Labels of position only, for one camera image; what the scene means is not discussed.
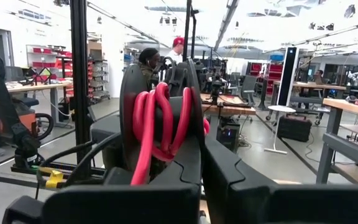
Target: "man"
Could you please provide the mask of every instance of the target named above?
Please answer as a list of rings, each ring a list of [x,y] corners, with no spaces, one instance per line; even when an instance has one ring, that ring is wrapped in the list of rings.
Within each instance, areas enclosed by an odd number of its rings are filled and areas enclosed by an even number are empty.
[[[183,61],[183,48],[185,46],[185,39],[183,37],[177,37],[173,40],[172,50],[166,57],[172,58],[176,63]]]
[[[323,77],[324,72],[322,70],[317,70],[317,72],[313,75],[314,82],[317,85],[323,84],[321,78]]]

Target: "wooden tabletop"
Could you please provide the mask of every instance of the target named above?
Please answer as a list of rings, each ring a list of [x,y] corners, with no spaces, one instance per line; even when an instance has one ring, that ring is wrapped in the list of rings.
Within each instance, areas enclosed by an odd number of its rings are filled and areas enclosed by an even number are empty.
[[[61,83],[61,84],[48,84],[44,85],[39,83],[38,85],[30,86],[22,86],[22,85],[7,85],[7,90],[9,93],[16,93],[21,91],[38,91],[38,90],[49,90],[52,88],[60,88],[70,85],[69,83]]]
[[[337,100],[337,99],[329,99],[325,98],[323,100],[323,104],[335,108],[342,109],[344,111],[349,111],[358,114],[358,105],[353,103],[348,103],[346,100]]]
[[[201,94],[201,99],[206,101],[209,100],[210,94]],[[226,103],[244,103],[240,97],[238,96],[225,96],[221,95],[218,98],[218,103],[226,102]],[[219,108],[215,105],[211,106],[209,104],[203,104],[203,111],[208,110],[209,113],[218,113]],[[224,106],[221,108],[222,115],[238,115],[238,114],[246,114],[246,115],[255,115],[256,110],[254,108],[242,108],[239,106]]]
[[[280,81],[274,81],[274,85],[279,85]],[[320,89],[330,89],[330,90],[346,90],[344,86],[336,86],[330,84],[317,85],[316,83],[303,83],[303,82],[294,82],[293,87],[303,87],[303,88],[320,88]]]

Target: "ceiling pipe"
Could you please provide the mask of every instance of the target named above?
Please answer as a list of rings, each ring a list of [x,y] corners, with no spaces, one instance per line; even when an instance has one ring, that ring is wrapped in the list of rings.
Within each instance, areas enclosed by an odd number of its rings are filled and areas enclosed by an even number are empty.
[[[341,49],[341,48],[344,48],[344,47],[350,47],[350,46],[354,46],[354,45],[357,45],[357,44],[347,44],[347,45],[340,45],[340,46],[335,46],[335,47],[328,47],[326,49],[319,49],[319,50],[311,50],[309,51],[308,53],[304,54],[304,55],[301,55],[300,57],[308,57],[308,56],[313,56],[314,53],[317,53],[317,52],[324,52],[326,50],[334,50],[334,49]]]
[[[352,31],[352,30],[356,30],[356,29],[358,29],[358,25],[350,26],[350,27],[345,28],[345,29],[340,29],[340,30],[337,30],[337,31],[330,32],[328,34],[324,34],[324,35],[320,35],[320,36],[313,37],[313,38],[310,38],[310,39],[306,39],[306,40],[294,43],[294,44],[292,44],[292,46],[297,46],[297,45],[301,45],[301,44],[308,44],[308,43],[310,43],[312,41],[320,40],[320,39],[323,39],[323,38],[326,38],[326,37],[332,37],[332,36],[338,35],[338,34],[343,34],[343,33],[346,33],[346,32]],[[274,52],[274,51],[281,50],[281,49],[282,48],[275,49],[275,50],[269,50],[268,52],[264,52],[263,54],[267,54],[267,53]]]
[[[348,51],[348,52],[321,54],[321,55],[315,55],[314,58],[317,58],[317,57],[329,57],[329,56],[344,55],[344,54],[358,54],[358,52],[356,52],[356,51]]]
[[[216,40],[216,43],[215,43],[214,51],[218,50],[219,45],[222,42],[223,36],[226,33],[227,27],[229,26],[229,24],[231,22],[231,18],[233,17],[233,15],[237,9],[239,1],[240,0],[228,0],[227,1],[227,5],[226,5],[227,13],[223,17],[221,28],[219,29],[218,39]]]
[[[96,12],[105,15],[111,19],[114,19],[116,22],[120,23],[121,25],[125,26],[126,28],[130,28],[131,30],[139,33],[140,35],[149,38],[150,40],[156,41],[156,43],[161,44],[162,46],[166,47],[166,48],[171,48],[169,45],[162,43],[161,41],[157,40],[156,38],[152,37],[151,35],[146,34],[145,32],[142,32],[141,30],[135,28],[134,26],[126,23],[126,22],[122,22],[119,19],[117,19],[116,16],[111,15],[110,13],[108,13],[107,11],[105,11],[104,9],[101,9],[99,6],[93,4],[92,2],[88,1],[88,7],[90,7],[91,9],[95,10]]]

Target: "red cable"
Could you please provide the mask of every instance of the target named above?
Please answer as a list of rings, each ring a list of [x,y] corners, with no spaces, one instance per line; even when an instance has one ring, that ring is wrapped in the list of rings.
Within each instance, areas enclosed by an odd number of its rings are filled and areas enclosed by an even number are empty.
[[[132,128],[135,137],[141,142],[139,159],[132,177],[131,185],[146,183],[150,170],[151,155],[161,161],[170,162],[184,142],[191,115],[191,90],[183,90],[183,101],[177,133],[172,142],[173,113],[169,103],[169,88],[166,83],[159,83],[156,90],[142,92],[135,100]],[[160,149],[154,146],[154,114],[155,102],[160,105],[163,116],[163,133]],[[204,133],[209,133],[209,123],[204,119]]]

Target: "ceiling light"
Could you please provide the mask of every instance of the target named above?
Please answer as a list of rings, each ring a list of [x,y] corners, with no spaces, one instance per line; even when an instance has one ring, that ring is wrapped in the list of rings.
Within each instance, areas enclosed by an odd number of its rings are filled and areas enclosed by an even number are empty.
[[[327,25],[326,30],[333,31],[334,30],[334,24]]]

